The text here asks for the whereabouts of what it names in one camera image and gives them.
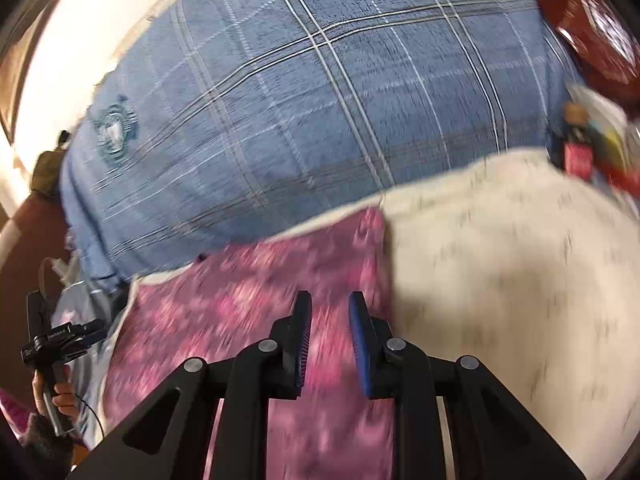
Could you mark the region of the person's left hand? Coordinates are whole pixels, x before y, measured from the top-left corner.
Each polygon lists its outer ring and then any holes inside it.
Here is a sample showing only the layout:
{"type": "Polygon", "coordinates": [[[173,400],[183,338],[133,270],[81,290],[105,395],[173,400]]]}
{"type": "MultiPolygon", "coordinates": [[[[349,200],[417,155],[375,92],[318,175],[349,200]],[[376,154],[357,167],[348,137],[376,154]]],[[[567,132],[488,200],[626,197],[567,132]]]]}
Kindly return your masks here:
{"type": "MultiPolygon", "coordinates": [[[[55,395],[52,396],[52,403],[58,409],[60,413],[67,416],[72,422],[76,422],[79,416],[79,410],[77,405],[77,398],[73,385],[70,383],[70,375],[72,371],[68,365],[64,366],[64,382],[59,382],[55,385],[55,395]]],[[[37,412],[48,417],[47,407],[44,403],[43,388],[46,383],[42,375],[35,371],[32,376],[32,394],[34,395],[34,401],[37,412]]]]}

